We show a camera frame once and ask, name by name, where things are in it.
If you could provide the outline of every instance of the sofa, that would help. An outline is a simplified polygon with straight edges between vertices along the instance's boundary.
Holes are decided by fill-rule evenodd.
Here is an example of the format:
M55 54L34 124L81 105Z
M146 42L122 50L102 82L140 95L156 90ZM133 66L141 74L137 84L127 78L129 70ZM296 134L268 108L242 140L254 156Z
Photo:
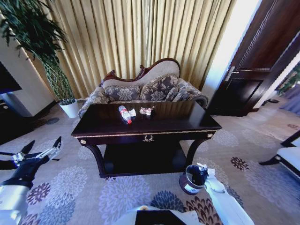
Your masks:
M79 110L79 117L91 104L196 101L206 107L208 98L180 78L180 65L175 59L161 59L150 67L140 68L136 78L130 80L117 77L114 70L108 73Z

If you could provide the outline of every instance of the black trash can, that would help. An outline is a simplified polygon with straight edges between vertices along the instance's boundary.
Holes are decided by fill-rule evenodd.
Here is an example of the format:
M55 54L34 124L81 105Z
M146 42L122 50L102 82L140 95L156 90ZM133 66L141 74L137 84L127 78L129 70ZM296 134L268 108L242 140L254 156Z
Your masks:
M189 165L179 178L181 189L189 194L196 195L203 187L208 177L207 168L199 165Z

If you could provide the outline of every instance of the door handle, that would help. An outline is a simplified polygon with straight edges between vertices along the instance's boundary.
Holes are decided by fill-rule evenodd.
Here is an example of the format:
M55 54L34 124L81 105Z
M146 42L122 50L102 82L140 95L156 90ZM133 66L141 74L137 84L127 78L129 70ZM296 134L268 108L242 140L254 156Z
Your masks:
M229 81L229 78L231 77L231 74L238 74L239 72L234 71L235 67L230 67L230 70L228 71L228 74L224 81Z

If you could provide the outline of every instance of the plastic water bottle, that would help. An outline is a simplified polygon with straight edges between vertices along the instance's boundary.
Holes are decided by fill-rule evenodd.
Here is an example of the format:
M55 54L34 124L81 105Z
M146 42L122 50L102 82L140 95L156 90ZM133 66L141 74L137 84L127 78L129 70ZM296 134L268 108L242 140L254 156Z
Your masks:
M128 124L130 124L130 123L132 122L132 121L131 121L130 114L129 114L129 112L127 111L127 109L125 108L125 106L120 105L120 106L119 106L119 112L121 113L123 119L126 120Z

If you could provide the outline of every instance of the table drawer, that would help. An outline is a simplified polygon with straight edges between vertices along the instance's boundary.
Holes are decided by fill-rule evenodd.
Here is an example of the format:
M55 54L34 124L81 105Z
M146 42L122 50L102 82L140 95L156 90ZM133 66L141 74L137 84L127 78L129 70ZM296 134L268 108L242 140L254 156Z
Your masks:
M173 140L211 139L215 131L178 132L178 133L152 133L140 135L116 135L101 137L78 137L82 145L93 144L123 144L139 142L167 142Z

